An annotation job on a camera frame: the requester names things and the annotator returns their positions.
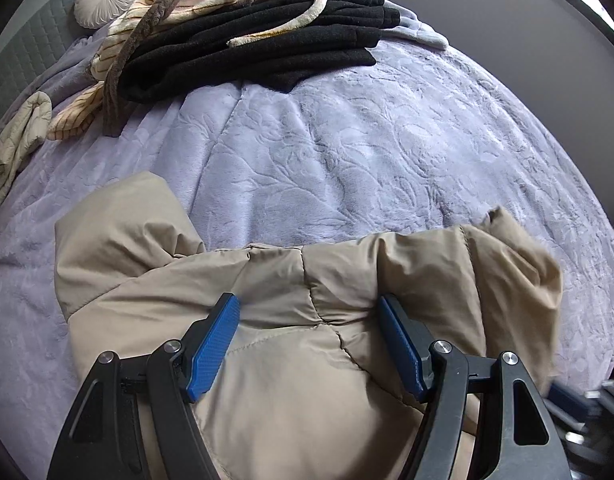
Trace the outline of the folded cream quilted garment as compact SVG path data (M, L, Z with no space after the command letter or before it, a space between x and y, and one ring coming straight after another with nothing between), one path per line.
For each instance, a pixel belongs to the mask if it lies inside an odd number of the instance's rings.
M44 142L51 119L51 99L46 93L37 91L22 103L4 126L0 133L0 205L11 191L17 175Z

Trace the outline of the grey quilted headboard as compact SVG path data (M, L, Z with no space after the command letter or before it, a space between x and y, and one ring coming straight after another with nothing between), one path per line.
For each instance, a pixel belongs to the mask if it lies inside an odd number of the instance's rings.
M16 25L0 46L0 117L22 90L53 66L76 40L94 33L77 23L75 1L31 3L28 18Z

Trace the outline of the beige puffer jacket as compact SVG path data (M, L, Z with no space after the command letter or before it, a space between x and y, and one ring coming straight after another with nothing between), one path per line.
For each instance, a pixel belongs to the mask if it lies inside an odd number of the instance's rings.
M207 250L161 177L90 194L55 226L75 367L153 352L225 292L241 318L194 417L223 479L395 479L422 421L376 324L395 295L471 356L516 353L546 390L563 293L554 258L504 209L476 226L301 247Z

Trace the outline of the cream striped robe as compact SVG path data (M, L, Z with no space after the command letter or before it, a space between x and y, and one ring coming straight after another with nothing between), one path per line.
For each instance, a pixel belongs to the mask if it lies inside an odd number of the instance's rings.
M106 38L93 55L90 73L95 84L52 119L46 137L61 141L79 136L92 124L98 110L104 110L104 120L110 124L119 115L119 76L141 42L156 32L243 2L245 0L136 0L110 24ZM244 46L303 28L323 12L327 3L328 0L312 0L308 9L296 18L262 32L241 34L229 40L228 45Z

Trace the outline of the lavender embossed bed blanket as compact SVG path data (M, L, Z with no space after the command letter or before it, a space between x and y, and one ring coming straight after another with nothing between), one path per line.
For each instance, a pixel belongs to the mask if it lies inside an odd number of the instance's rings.
M375 64L290 93L222 84L46 142L0 204L0 440L49 468L76 380L53 284L54 226L84 196L162 176L206 246L339 242L472 223L506 208L564 273L556 371L587 390L614 366L614 230L523 102L458 50L384 40Z

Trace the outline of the black fleece garment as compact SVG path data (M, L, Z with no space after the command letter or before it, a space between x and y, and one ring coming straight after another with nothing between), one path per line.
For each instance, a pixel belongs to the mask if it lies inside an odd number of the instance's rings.
M283 25L310 0L269 0L193 18L147 39L118 80L121 98L150 104L203 86L249 81L289 92L310 77L375 63L371 49L400 13L385 0L328 0L310 24L238 47L241 35Z

